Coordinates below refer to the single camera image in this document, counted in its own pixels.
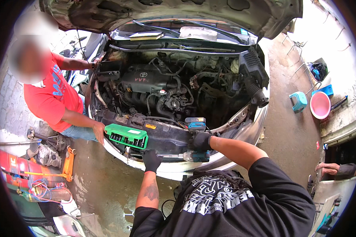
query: car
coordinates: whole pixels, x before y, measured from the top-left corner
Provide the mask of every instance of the car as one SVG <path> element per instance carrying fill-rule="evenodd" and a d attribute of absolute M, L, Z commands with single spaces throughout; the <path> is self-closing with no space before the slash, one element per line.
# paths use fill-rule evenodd
<path fill-rule="evenodd" d="M 206 132 L 256 145 L 270 96 L 266 42 L 303 13 L 300 0 L 40 0 L 40 7 L 61 30 L 107 37 L 85 93 L 88 114 L 147 131 L 147 149 L 162 156 L 157 175 L 179 181 L 236 165 L 216 151 L 209 162 L 184 160 L 192 136 L 186 118 L 205 118 Z M 145 169 L 142 149 L 107 134 L 104 143 Z"/>

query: green plastic case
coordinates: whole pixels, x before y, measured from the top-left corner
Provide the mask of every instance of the green plastic case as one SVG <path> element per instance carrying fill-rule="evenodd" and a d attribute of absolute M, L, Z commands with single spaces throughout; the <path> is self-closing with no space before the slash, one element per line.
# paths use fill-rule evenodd
<path fill-rule="evenodd" d="M 134 129 L 118 124 L 110 124 L 105 126 L 105 130 L 109 135 L 109 139 L 124 144 L 126 146 L 134 147 L 137 149 L 147 148 L 148 134 L 144 130 Z"/>

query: engine bay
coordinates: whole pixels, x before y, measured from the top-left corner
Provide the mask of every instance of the engine bay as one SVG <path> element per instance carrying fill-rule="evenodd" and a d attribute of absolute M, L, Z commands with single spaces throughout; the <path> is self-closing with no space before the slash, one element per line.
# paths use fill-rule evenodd
<path fill-rule="evenodd" d="M 216 129 L 247 104 L 255 111 L 268 103 L 261 91 L 269 83 L 263 60 L 254 47 L 235 56 L 112 50 L 96 70 L 97 92 L 107 110 L 135 123 L 149 119 L 186 129 L 185 118 L 205 117 L 208 129 Z"/>

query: engine cover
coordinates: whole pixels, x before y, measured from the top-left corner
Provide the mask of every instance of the engine cover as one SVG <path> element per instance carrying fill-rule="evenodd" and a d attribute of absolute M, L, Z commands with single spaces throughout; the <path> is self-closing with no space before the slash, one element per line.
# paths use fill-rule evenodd
<path fill-rule="evenodd" d="M 167 89 L 171 76 L 162 75 L 154 65 L 134 64 L 127 69 L 122 78 L 125 88 L 131 88 L 133 92 L 152 93 Z"/>

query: pink basin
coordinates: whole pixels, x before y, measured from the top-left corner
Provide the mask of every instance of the pink basin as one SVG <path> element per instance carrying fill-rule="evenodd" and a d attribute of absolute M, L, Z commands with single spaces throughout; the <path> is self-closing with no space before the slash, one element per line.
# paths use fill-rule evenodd
<path fill-rule="evenodd" d="M 310 110 L 317 119 L 324 119 L 331 109 L 331 102 L 324 92 L 316 92 L 310 100 Z"/>

